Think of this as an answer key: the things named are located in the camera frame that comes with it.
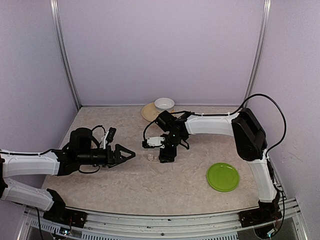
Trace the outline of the clear plastic pill organizer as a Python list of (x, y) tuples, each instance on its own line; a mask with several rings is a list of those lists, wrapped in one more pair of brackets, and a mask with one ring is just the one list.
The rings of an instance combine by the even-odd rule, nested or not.
[(156, 156), (154, 154), (148, 154), (147, 155), (147, 160), (149, 162), (158, 162), (159, 161), (158, 156)]

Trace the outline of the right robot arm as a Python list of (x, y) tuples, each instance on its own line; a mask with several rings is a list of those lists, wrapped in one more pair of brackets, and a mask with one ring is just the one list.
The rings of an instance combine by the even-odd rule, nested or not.
[(256, 218), (260, 222), (266, 222), (275, 214), (276, 209), (272, 203), (278, 201), (280, 194), (274, 183), (266, 133), (250, 109), (213, 116), (185, 112), (180, 117), (163, 111), (155, 119), (155, 123), (164, 132), (157, 141), (161, 163), (174, 162), (177, 146), (184, 145), (187, 148), (187, 139), (191, 135), (232, 137), (238, 156), (250, 167), (259, 202), (263, 204), (257, 208)]

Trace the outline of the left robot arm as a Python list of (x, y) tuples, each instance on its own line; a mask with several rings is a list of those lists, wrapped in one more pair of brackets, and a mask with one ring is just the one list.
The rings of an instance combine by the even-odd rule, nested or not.
[(93, 130), (79, 127), (69, 136), (61, 149), (44, 152), (0, 152), (0, 199), (41, 209), (63, 223), (70, 211), (61, 196), (52, 189), (39, 189), (13, 180), (14, 176), (68, 176), (80, 171), (81, 166), (112, 168), (136, 156), (135, 152), (116, 144), (109, 145), (116, 133), (111, 127), (98, 141)]

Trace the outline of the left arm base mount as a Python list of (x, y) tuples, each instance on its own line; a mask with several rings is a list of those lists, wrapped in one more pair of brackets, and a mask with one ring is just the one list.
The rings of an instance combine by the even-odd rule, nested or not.
[(66, 208), (62, 197), (53, 189), (46, 189), (52, 197), (53, 205), (43, 213), (43, 218), (69, 227), (83, 228), (87, 220), (87, 213)]

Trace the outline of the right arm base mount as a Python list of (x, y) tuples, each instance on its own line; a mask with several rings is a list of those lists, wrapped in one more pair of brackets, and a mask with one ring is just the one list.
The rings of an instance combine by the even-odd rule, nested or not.
[(281, 219), (282, 213), (279, 207), (279, 198), (275, 198), (272, 202), (261, 202), (259, 200), (258, 208), (240, 211), (238, 215), (242, 228)]

